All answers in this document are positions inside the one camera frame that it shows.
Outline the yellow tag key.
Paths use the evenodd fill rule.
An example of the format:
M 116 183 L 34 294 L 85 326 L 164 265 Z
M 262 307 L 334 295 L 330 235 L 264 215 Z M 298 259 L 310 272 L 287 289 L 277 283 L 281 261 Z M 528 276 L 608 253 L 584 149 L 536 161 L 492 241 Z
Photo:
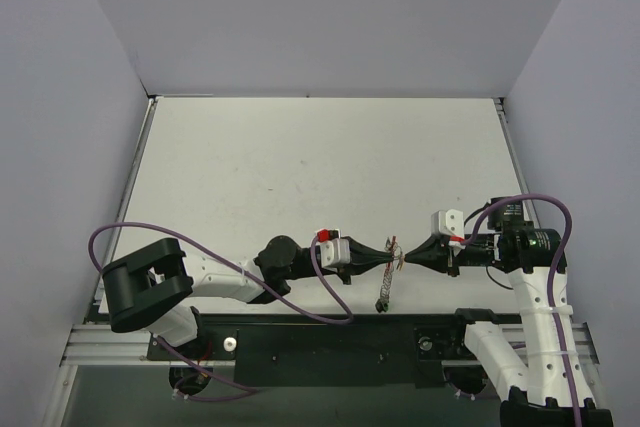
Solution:
M 400 271 L 404 266 L 404 255 L 403 254 L 399 254 L 397 256 L 397 258 L 395 259 L 395 261 L 396 261 L 396 264 L 395 264 L 394 269 Z

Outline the black key tag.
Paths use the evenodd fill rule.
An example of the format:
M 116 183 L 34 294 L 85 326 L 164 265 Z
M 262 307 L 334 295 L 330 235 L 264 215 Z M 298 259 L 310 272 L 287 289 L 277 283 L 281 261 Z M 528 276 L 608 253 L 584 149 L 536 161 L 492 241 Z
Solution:
M 379 297 L 375 302 L 375 309 L 378 313 L 386 313 L 389 311 L 390 299 L 386 297 Z

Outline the red handled metal key organizer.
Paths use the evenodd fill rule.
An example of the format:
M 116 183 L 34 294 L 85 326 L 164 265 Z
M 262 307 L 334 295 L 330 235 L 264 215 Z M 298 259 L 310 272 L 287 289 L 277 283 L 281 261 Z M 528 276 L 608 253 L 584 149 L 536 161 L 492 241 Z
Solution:
M 396 271 L 394 269 L 396 264 L 395 259 L 399 254 L 403 254 L 402 248 L 399 246 L 396 236 L 392 236 L 391 238 L 387 239 L 386 250 L 390 252 L 393 261 L 389 264 L 386 264 L 386 267 L 384 269 L 379 297 L 386 297 L 390 299 L 393 275 Z

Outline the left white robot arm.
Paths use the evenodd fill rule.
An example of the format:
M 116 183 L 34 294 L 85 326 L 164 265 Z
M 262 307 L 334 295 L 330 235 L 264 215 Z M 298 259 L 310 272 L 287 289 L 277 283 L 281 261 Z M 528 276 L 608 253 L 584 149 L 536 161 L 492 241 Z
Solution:
M 264 305 L 288 295 L 293 280 L 336 275 L 349 283 L 392 258 L 388 251 L 323 231 L 306 248 L 276 236 L 256 257 L 228 266 L 209 254 L 188 254 L 177 239 L 167 237 L 107 264 L 101 277 L 113 332 L 147 329 L 192 359 L 203 352 L 206 335 L 199 312 L 185 299 Z

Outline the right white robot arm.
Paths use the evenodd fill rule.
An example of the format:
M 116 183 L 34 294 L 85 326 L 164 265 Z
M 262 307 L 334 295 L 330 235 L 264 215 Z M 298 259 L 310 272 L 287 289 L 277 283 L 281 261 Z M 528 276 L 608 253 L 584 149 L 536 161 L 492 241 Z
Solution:
M 405 261 L 456 276 L 462 266 L 495 267 L 513 289 L 526 356 L 507 341 L 489 309 L 456 312 L 447 330 L 449 349 L 472 354 L 498 394 L 503 426 L 610 426 L 588 384 L 567 300 L 565 248 L 573 219 L 558 199 L 538 194 L 498 197 L 477 214 L 471 232 L 459 210 L 432 216 L 430 237 Z

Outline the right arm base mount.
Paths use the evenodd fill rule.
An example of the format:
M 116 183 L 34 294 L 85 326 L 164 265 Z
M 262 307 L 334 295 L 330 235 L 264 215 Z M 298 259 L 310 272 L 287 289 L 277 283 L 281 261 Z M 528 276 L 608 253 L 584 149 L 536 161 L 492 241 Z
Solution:
M 469 324 L 461 315 L 445 315 L 414 328 L 417 388 L 451 387 L 471 399 L 489 387 L 488 374 L 464 342 Z

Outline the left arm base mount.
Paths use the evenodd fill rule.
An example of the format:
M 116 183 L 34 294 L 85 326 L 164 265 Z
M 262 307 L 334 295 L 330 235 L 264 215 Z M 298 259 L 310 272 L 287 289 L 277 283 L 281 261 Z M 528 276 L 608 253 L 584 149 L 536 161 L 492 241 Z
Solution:
M 213 343 L 206 337 L 196 337 L 186 344 L 172 347 L 164 338 L 152 334 L 148 348 L 149 354 L 163 354 L 170 360 L 188 359 L 183 366 L 170 367 L 168 374 L 171 388 L 186 399 L 198 397 L 213 381 L 225 387 L 234 386 L 230 379 L 215 373 L 211 367 L 203 366 L 205 361 L 212 359 L 213 352 Z

